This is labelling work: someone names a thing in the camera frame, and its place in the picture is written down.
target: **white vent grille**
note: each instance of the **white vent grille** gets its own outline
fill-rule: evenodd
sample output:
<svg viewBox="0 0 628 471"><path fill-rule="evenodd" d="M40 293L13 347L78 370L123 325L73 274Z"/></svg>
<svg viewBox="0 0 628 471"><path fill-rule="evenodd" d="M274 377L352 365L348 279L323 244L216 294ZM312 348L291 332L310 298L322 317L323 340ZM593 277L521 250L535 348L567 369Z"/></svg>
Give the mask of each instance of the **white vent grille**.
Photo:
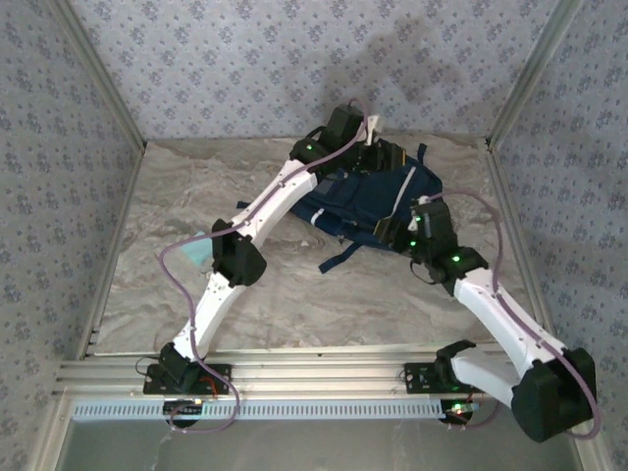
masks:
<svg viewBox="0 0 628 471"><path fill-rule="evenodd" d="M163 401L80 401L75 420L163 419ZM224 419L234 412L232 400L205 402L189 419ZM383 400L250 400L240 406L239 420L436 419L443 417L437 399Z"/></svg>

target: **marble floor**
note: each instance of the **marble floor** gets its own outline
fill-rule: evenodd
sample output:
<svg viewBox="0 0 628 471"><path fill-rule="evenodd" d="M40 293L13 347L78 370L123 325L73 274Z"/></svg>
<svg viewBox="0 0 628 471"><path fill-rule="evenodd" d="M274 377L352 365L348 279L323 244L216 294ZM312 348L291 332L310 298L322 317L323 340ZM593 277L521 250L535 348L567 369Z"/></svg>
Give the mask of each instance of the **marble floor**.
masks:
<svg viewBox="0 0 628 471"><path fill-rule="evenodd" d="M493 200L480 140L427 134L390 136L409 155L428 145L426 165L445 188L473 188ZM251 201L281 168L293 139L151 142L139 172L125 236L95 347L96 354L157 351L184 325L181 294L160 271L168 244L208 232L229 220L239 200ZM462 244L492 261L497 236L476 202L449 201ZM318 265L343 251L340 242L288 214L262 253L262 279L235 302L211 348L441 343L490 338L482 324L440 287L410 273L408 259L360 248L326 275ZM206 285L205 266L183 252L167 259L195 298ZM510 247L501 281L515 299L529 301Z"/></svg>

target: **wall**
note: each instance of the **wall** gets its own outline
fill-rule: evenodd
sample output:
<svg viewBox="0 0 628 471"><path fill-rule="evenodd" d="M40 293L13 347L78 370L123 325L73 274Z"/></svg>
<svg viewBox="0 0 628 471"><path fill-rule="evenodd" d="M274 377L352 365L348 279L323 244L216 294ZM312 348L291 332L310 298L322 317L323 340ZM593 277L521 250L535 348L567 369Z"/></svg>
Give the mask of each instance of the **wall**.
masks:
<svg viewBox="0 0 628 471"><path fill-rule="evenodd" d="M0 2L0 469L22 469L77 351L134 160L37 0Z"/></svg>
<svg viewBox="0 0 628 471"><path fill-rule="evenodd" d="M72 0L145 139L298 135L361 95L488 134L554 2Z"/></svg>
<svg viewBox="0 0 628 471"><path fill-rule="evenodd" d="M628 6L585 3L499 150L559 335L598 366L628 469Z"/></svg>

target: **navy blue bag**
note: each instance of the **navy blue bag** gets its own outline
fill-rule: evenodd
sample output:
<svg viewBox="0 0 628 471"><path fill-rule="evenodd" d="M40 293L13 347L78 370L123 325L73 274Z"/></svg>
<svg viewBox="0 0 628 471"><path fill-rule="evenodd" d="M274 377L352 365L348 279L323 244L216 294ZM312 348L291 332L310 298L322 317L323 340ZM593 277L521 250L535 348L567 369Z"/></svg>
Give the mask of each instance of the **navy blue bag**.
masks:
<svg viewBox="0 0 628 471"><path fill-rule="evenodd" d="M377 223L395 216L410 224L410 201L443 190L441 179L423 165L426 149L421 144L416 159L407 159L403 167L393 171L338 171L292 206L290 212L298 218L340 240L353 241L342 254L321 264L321 273L344 262L362 245L391 250L373 235Z"/></svg>

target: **patterned wallpaper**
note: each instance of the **patterned wallpaper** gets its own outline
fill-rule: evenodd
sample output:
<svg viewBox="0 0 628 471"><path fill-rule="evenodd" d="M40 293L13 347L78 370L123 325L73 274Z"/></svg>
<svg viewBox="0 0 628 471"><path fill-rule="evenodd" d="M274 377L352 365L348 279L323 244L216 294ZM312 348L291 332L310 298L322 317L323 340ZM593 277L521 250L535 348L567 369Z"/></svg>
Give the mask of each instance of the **patterned wallpaper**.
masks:
<svg viewBox="0 0 628 471"><path fill-rule="evenodd" d="M0 2L0 469L74 355L133 162L43 1Z"/></svg>
<svg viewBox="0 0 628 471"><path fill-rule="evenodd" d="M628 5L585 5L499 155L557 331L594 355L628 469Z"/></svg>
<svg viewBox="0 0 628 471"><path fill-rule="evenodd" d="M71 0L147 140L297 135L359 95L488 134L554 1Z"/></svg>

